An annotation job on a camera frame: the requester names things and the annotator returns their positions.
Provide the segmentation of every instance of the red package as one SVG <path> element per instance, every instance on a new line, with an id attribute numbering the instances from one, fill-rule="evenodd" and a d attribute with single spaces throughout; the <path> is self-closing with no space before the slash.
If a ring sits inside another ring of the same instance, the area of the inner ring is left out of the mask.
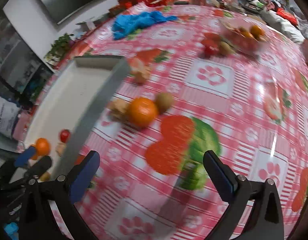
<path id="1" fill-rule="evenodd" d="M 285 11 L 283 8 L 278 8 L 276 13 L 278 16 L 288 20 L 292 25 L 297 26 L 296 18 L 289 12 Z"/>

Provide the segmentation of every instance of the white tray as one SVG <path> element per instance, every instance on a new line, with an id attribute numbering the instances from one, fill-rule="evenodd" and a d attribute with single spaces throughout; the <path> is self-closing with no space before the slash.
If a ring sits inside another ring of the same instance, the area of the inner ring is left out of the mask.
<path id="1" fill-rule="evenodd" d="M 26 148 L 40 137 L 50 142 L 50 174 L 60 160 L 55 151 L 60 142 L 59 132 L 71 130 L 71 138 L 62 156 L 66 158 L 68 155 L 71 160 L 70 163 L 66 161 L 66 170 L 69 171 L 94 123 L 128 73 L 127 62 L 117 56 L 76 57 L 69 63 L 36 111 L 24 140 Z"/>

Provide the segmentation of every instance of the tangerine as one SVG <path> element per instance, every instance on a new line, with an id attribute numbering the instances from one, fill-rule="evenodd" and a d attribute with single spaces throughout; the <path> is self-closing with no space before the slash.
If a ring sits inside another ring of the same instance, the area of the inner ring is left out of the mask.
<path id="1" fill-rule="evenodd" d="M 254 39 L 255 37 L 249 33 L 249 32 L 241 32 L 241 35 L 243 35 L 246 38 Z"/>
<path id="2" fill-rule="evenodd" d="M 127 115 L 132 124 L 143 128 L 158 116 L 158 109 L 152 100 L 136 98 L 128 106 Z"/>
<path id="3" fill-rule="evenodd" d="M 250 32 L 251 34 L 253 34 L 255 37 L 257 36 L 264 36 L 265 35 L 265 31 L 259 27 L 258 25 L 254 24 L 251 28 L 250 28 Z"/>
<path id="4" fill-rule="evenodd" d="M 49 155 L 51 150 L 50 143 L 45 138 L 38 138 L 35 142 L 35 148 L 38 156 Z"/>

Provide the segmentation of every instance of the metal screw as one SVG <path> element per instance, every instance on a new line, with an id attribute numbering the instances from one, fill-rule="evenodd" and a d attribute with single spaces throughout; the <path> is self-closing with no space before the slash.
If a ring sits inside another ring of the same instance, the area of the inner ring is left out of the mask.
<path id="1" fill-rule="evenodd" d="M 58 181 L 64 181 L 64 180 L 65 180 L 65 175 L 58 176 Z"/>
<path id="2" fill-rule="evenodd" d="M 242 175 L 242 174 L 239 174 L 237 177 L 238 177 L 238 179 L 240 181 L 245 181 L 246 180 L 246 177 L 244 175 Z"/>
<path id="3" fill-rule="evenodd" d="M 267 180 L 267 183 L 268 183 L 269 185 L 274 185 L 274 181 L 273 181 L 272 179 L 268 179 L 268 180 Z"/>
<path id="4" fill-rule="evenodd" d="M 30 185 L 33 185 L 35 182 L 36 182 L 35 179 L 30 179 L 29 184 L 30 184 Z"/>

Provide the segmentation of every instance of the red cherry tomato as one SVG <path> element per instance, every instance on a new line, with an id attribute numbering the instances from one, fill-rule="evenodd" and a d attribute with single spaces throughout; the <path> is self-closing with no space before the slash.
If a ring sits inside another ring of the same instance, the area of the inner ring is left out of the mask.
<path id="1" fill-rule="evenodd" d="M 206 57 L 210 57 L 219 53 L 219 48 L 215 41 L 206 40 L 204 42 L 204 46 L 205 46 L 204 53 Z"/>
<path id="2" fill-rule="evenodd" d="M 60 137 L 60 141 L 63 143 L 66 143 L 70 137 L 71 132 L 67 129 L 63 129 L 62 131 L 60 131 L 59 137 Z"/>

